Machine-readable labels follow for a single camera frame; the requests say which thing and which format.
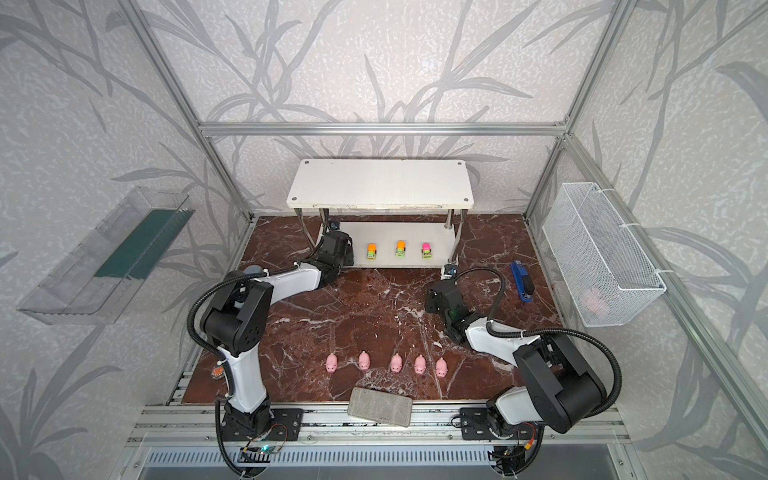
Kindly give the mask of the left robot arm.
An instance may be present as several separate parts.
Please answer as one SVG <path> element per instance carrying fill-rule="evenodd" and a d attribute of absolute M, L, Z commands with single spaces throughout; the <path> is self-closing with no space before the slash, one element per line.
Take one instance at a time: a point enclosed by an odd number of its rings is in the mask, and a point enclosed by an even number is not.
<path fill-rule="evenodd" d="M 276 272 L 231 271 L 192 304 L 187 333 L 223 368 L 231 416 L 251 420 L 269 412 L 258 346 L 271 306 L 329 285 L 353 263 L 352 238 L 342 231 L 328 231 L 308 257 L 292 266 Z"/>

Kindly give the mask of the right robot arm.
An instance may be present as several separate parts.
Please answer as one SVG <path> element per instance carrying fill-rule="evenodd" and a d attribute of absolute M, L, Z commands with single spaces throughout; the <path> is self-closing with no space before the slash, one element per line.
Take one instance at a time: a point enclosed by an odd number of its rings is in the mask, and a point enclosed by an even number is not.
<path fill-rule="evenodd" d="M 520 387 L 486 402 L 485 428 L 498 438 L 510 437 L 516 427 L 528 423 L 566 433 L 579 421 L 613 406 L 621 393 L 618 359 L 589 334 L 561 327 L 522 330 L 499 323 L 470 310 L 458 282 L 451 279 L 428 288 L 425 309 L 442 318 L 453 341 L 500 359 L 519 373 Z M 610 387 L 574 344 L 576 340 L 590 344 L 606 358 L 612 370 Z"/>

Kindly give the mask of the orange green mixer truck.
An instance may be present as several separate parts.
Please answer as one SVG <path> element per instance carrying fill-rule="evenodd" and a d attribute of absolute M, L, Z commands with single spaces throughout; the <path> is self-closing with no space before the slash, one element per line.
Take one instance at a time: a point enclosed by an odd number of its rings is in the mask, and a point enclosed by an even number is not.
<path fill-rule="evenodd" d="M 398 258 L 404 258 L 406 254 L 406 242 L 403 240 L 400 240 L 397 242 L 396 249 L 395 249 L 395 256 Z"/>

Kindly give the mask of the pink green mixer truck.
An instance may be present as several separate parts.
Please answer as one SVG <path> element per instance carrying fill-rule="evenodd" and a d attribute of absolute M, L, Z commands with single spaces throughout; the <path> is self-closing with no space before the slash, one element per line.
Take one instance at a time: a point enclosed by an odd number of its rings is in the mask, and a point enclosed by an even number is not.
<path fill-rule="evenodd" d="M 422 244 L 421 255 L 423 259 L 430 259 L 432 257 L 432 248 L 428 242 Z"/>

